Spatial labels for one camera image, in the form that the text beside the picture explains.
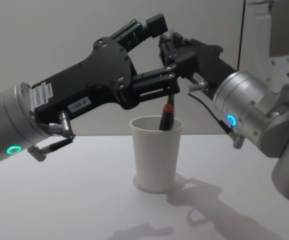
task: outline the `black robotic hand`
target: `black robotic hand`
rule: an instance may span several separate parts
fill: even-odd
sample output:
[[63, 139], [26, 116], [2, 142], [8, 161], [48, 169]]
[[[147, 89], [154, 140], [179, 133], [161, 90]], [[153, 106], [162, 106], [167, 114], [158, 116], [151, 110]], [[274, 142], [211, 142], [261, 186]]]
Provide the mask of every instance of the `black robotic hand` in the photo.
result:
[[[184, 39], [179, 33], [174, 32], [170, 37], [160, 36], [160, 57], [165, 66], [176, 63], [178, 74], [189, 79], [192, 83], [193, 73], [199, 74], [208, 83], [208, 89], [203, 91], [210, 99], [213, 99], [220, 84], [236, 70], [220, 59], [223, 52], [218, 45], [208, 45], [196, 39]], [[194, 66], [179, 64], [182, 58], [194, 56], [191, 61]]]

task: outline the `wire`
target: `wire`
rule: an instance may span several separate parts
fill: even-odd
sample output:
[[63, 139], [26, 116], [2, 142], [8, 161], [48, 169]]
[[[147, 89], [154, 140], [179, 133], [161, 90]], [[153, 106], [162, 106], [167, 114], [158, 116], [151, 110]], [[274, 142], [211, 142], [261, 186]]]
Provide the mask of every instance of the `wire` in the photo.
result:
[[237, 71], [239, 71], [239, 69], [240, 69], [241, 51], [242, 51], [243, 36], [244, 36], [245, 14], [246, 14], [246, 0], [243, 1], [242, 21], [241, 21], [241, 32], [240, 32], [240, 44], [239, 44], [239, 54], [238, 54]]
[[220, 120], [216, 117], [216, 115], [213, 113], [213, 111], [211, 111], [211, 109], [198, 97], [192, 95], [191, 93], [188, 93], [188, 96], [192, 97], [193, 99], [197, 100], [199, 103], [201, 103], [205, 109], [207, 109], [207, 111], [211, 114], [211, 116], [217, 121], [219, 122]]
[[219, 126], [224, 130], [224, 132], [226, 134], [229, 134], [233, 131], [234, 126], [231, 125], [231, 127], [229, 127], [224, 121], [219, 120], [216, 115], [213, 113], [213, 111], [211, 111], [211, 109], [198, 97], [192, 95], [191, 93], [188, 93], [189, 97], [192, 97], [193, 99], [197, 100], [199, 103], [201, 103], [205, 109], [207, 109], [207, 111], [211, 114], [211, 116], [217, 121], [217, 123], [219, 124]]

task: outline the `metal bracket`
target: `metal bracket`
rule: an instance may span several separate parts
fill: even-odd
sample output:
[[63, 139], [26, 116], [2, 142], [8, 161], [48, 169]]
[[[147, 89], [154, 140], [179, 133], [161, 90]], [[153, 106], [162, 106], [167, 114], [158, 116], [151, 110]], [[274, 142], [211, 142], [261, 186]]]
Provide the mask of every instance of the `metal bracket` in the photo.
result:
[[249, 0], [255, 14], [254, 57], [269, 86], [258, 103], [265, 114], [289, 103], [289, 0]]

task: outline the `barcode label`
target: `barcode label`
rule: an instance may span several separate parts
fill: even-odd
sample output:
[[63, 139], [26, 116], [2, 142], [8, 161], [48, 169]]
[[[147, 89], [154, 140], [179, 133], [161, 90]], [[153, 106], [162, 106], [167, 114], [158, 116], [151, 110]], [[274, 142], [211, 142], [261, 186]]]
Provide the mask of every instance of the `barcode label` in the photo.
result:
[[32, 96], [34, 108], [38, 108], [41, 105], [45, 104], [41, 85], [32, 89]]
[[49, 98], [54, 96], [51, 83], [46, 84], [43, 82], [40, 86], [33, 88], [32, 96], [34, 108], [38, 108], [41, 105], [49, 103]]
[[47, 95], [49, 99], [54, 96], [53, 87], [51, 86], [51, 83], [47, 84], [46, 87], [47, 87]]

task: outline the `blue led ring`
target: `blue led ring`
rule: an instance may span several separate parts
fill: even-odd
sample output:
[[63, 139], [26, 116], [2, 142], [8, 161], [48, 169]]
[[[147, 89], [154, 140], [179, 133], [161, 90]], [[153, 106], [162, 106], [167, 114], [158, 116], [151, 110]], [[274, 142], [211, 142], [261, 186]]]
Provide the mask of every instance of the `blue led ring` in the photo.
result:
[[227, 119], [228, 119], [229, 123], [230, 123], [232, 126], [236, 126], [236, 125], [237, 125], [237, 121], [236, 121], [236, 119], [235, 119], [234, 116], [228, 115], [228, 116], [227, 116]]

